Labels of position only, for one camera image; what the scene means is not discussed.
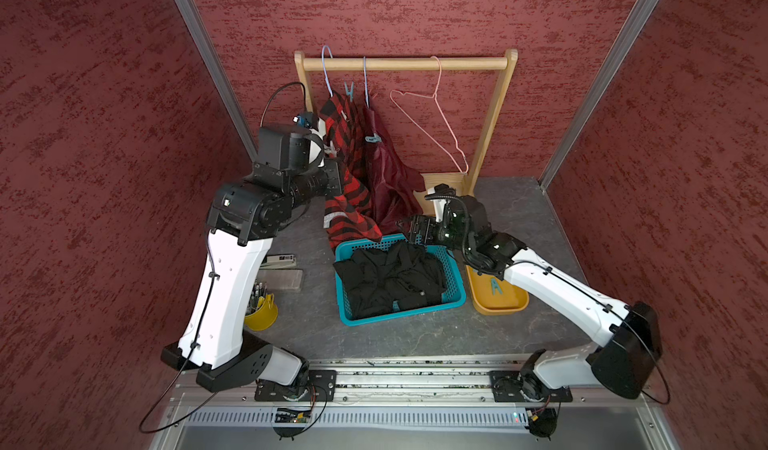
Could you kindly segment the red black plaid shirt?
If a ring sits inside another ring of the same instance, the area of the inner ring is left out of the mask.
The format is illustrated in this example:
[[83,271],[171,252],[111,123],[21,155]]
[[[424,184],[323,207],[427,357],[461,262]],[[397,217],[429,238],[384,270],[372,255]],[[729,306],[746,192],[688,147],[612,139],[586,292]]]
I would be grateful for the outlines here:
[[347,96],[334,92],[319,116],[326,125],[324,141],[340,161],[342,194],[328,197],[325,204],[324,228],[330,247],[358,239],[378,242],[383,233],[373,218],[362,113]]

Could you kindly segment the black long-sleeve shirt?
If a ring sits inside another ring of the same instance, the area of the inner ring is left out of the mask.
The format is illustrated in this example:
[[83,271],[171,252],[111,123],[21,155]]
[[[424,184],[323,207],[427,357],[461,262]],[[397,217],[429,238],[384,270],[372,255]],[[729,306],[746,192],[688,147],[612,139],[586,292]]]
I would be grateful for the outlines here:
[[334,268],[353,320],[439,305],[447,290],[442,262],[406,240],[386,249],[358,248]]

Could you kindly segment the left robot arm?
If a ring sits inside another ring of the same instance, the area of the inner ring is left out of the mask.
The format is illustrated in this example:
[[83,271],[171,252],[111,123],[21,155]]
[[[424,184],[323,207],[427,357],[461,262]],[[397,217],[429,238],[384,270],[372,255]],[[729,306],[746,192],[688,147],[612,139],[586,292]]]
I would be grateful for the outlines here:
[[220,186],[206,219],[207,260],[189,323],[162,361],[194,370],[211,393],[268,381],[302,395],[307,361],[245,330],[246,310],[261,264],[293,210],[340,194],[340,163],[326,154],[317,127],[267,124],[248,176]]

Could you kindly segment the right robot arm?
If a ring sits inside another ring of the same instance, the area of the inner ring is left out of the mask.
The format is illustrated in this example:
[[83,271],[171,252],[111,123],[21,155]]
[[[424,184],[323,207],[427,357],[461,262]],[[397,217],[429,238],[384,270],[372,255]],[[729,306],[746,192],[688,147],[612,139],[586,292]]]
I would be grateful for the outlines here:
[[551,265],[522,240],[493,229],[484,205],[473,196],[458,196],[440,185],[426,198],[434,215],[398,223],[410,242],[460,254],[478,274],[535,296],[590,339],[579,347],[532,353],[515,383],[523,399],[544,402],[561,388],[596,385],[625,399],[643,394],[663,353],[658,315],[650,305],[629,305]]

